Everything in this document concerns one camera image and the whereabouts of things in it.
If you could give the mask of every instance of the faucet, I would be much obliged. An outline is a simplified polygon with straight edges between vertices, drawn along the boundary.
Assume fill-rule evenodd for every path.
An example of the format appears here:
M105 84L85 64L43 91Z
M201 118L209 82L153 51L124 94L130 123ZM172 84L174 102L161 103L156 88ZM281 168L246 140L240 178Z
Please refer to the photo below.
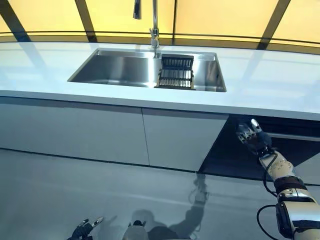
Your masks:
M152 0L153 28L149 29L151 34L151 46L154 50L154 56L157 55L159 47L159 28L158 28L158 4L157 0ZM134 0L133 18L141 19L141 0Z

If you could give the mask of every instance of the white countertop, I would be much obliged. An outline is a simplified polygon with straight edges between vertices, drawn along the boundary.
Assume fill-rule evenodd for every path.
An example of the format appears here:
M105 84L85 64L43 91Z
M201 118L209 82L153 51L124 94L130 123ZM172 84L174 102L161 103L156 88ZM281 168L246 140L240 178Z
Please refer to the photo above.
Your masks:
M320 121L320 55L160 46L160 51L217 53L227 92L67 82L97 48L146 50L150 47L85 42L0 43L0 97Z

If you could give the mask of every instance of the gray floor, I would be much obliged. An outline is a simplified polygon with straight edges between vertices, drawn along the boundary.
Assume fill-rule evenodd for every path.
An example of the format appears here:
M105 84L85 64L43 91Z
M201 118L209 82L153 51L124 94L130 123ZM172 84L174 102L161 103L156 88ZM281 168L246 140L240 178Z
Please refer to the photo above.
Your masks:
M268 240L257 210L275 204L259 181L0 150L0 236L63 240L85 218L104 216L95 240L120 240L128 224L146 221L151 240L174 232L198 240ZM320 200L317 187L309 187ZM261 222L279 239L275 209Z

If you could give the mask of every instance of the kitchen sink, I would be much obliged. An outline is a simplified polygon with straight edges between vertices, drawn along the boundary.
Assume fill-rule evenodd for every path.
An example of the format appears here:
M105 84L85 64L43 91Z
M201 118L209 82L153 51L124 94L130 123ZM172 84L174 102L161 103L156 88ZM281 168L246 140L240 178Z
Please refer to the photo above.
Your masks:
M193 56L193 88L226 92L217 55L212 52L106 50L98 48L75 71L69 82L154 88L161 69L162 54Z

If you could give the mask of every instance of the cabinet door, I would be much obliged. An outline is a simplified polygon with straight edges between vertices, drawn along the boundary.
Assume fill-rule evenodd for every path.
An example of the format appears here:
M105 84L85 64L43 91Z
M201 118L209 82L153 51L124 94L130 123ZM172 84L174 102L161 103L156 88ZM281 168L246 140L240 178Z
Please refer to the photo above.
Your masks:
M198 171L228 115L142 109L151 166Z
M1 98L0 147L148 165L141 108Z

